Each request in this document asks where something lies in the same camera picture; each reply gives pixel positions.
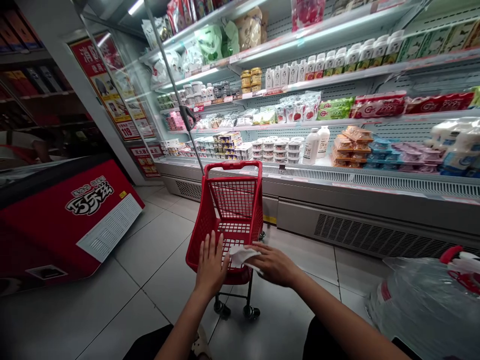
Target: shopping cart wheel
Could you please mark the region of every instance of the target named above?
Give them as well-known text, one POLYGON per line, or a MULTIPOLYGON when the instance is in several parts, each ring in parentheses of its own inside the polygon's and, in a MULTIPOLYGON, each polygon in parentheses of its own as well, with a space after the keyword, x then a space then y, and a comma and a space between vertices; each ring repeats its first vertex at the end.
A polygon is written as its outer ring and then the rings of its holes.
POLYGON ((258 307, 245 305, 243 307, 243 316, 248 320, 256 320, 260 316, 260 309, 258 307))
POLYGON ((232 313, 230 308, 221 301, 215 301, 213 304, 213 310, 220 315, 222 319, 228 319, 232 313))

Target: tiled floor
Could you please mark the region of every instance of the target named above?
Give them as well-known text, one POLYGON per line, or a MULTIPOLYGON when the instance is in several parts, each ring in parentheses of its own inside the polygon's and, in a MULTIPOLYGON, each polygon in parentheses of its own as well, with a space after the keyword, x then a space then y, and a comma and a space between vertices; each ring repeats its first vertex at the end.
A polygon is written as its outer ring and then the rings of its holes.
MULTIPOLYGON (((145 209, 90 278, 0 298, 0 350, 6 359, 122 359, 138 337, 175 323, 195 284, 185 255, 199 204, 161 186, 137 188, 145 209)), ((364 296, 388 269, 379 260, 264 225, 265 240, 317 283, 370 322, 364 296)), ((247 286, 222 291, 246 294, 247 286)), ((202 324, 214 359, 301 359, 312 311, 290 289, 254 276, 255 322, 245 300, 223 296, 231 309, 219 320, 213 301, 202 324)))

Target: hand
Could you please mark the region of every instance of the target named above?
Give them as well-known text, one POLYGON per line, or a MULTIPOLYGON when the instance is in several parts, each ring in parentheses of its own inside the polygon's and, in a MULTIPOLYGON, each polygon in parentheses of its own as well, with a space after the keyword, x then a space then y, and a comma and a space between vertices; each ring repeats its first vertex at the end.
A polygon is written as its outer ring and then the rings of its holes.
POLYGON ((222 249, 224 246, 224 235, 220 234, 218 245, 215 246, 215 231, 207 234, 205 241, 200 244, 200 256, 198 259, 198 271, 194 292, 211 298, 218 293, 227 276, 227 269, 230 264, 230 253, 227 252, 222 263, 222 249))
POLYGON ((261 253, 261 255, 252 256, 246 263, 259 268, 265 280, 291 288, 299 276, 304 272, 294 264, 294 262, 280 250, 265 245, 264 243, 254 241, 254 245, 246 245, 246 249, 253 249, 261 253))

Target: shopping cart handle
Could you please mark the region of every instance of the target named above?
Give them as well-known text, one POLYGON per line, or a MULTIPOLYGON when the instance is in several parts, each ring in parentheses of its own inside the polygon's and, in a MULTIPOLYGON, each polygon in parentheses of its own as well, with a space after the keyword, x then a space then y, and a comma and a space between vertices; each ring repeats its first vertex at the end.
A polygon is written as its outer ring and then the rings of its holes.
POLYGON ((210 163, 205 166, 205 177, 208 179, 209 177, 209 170, 213 168, 222 168, 223 170, 240 170, 246 166, 255 166, 258 168, 258 175, 261 176, 262 174, 262 162, 261 161, 224 161, 224 162, 216 162, 210 163))

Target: red shopping cart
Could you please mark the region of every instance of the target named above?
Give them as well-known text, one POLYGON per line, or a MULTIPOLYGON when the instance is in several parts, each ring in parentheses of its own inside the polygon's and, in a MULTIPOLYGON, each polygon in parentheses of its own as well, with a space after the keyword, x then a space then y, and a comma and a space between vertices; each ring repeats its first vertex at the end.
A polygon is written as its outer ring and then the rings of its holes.
MULTIPOLYGON (((212 230, 215 230, 215 240, 217 242, 220 234, 223 233, 222 259, 230 250, 230 246, 250 245, 252 241, 262 240, 265 236, 262 231, 264 214, 262 207, 262 163, 260 161, 210 163, 205 166, 205 175, 202 178, 201 185, 200 209, 186 252, 186 263, 195 272, 199 267, 200 244, 212 230), (213 168, 240 170, 246 166, 257 167, 258 176, 209 178, 209 171, 213 168)), ((252 275, 252 269, 248 266, 232 267, 232 262, 230 262, 224 284, 243 285, 248 283, 248 294, 244 296, 217 293, 213 306, 217 314, 223 318, 229 317, 230 309, 219 299, 219 295, 227 295, 246 299, 243 315, 247 319, 256 319, 260 315, 260 310, 250 305, 252 275)))

